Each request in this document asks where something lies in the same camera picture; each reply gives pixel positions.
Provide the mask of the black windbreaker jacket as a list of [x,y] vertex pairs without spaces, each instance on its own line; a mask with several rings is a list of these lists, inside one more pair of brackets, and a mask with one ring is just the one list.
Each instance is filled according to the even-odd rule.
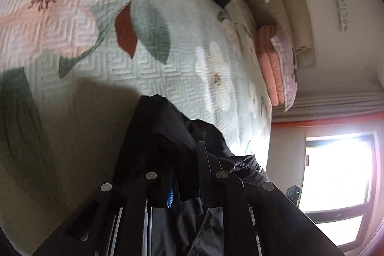
[[253,155],[236,157],[212,124],[189,119],[160,95],[140,97],[113,174],[116,185],[130,185],[148,172],[165,178],[169,208],[152,213],[152,255],[224,255],[222,208],[204,208],[199,194],[197,144],[217,157],[221,168],[242,181],[268,181]]

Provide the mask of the grey curtain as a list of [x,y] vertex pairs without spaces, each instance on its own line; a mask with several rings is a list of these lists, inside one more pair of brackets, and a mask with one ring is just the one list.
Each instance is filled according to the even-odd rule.
[[293,105],[272,111],[273,123],[349,118],[383,112],[383,87],[379,84],[298,92]]

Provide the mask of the pink folded quilt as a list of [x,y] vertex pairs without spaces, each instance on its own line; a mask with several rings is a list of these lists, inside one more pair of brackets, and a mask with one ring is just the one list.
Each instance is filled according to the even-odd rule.
[[273,107],[284,104],[280,59],[271,43],[275,33],[276,27],[274,25],[261,26],[258,29],[256,45],[256,56]]

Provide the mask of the floral green bedspread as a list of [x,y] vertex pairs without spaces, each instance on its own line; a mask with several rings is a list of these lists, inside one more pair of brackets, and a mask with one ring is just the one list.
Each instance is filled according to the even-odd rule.
[[1,0],[1,229],[30,255],[110,181],[142,95],[266,167],[271,106],[249,7],[213,0]]

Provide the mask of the window with orange frame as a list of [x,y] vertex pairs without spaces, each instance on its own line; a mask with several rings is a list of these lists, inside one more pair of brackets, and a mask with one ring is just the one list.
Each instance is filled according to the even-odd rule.
[[360,255],[383,224],[383,114],[276,123],[266,172],[344,252]]

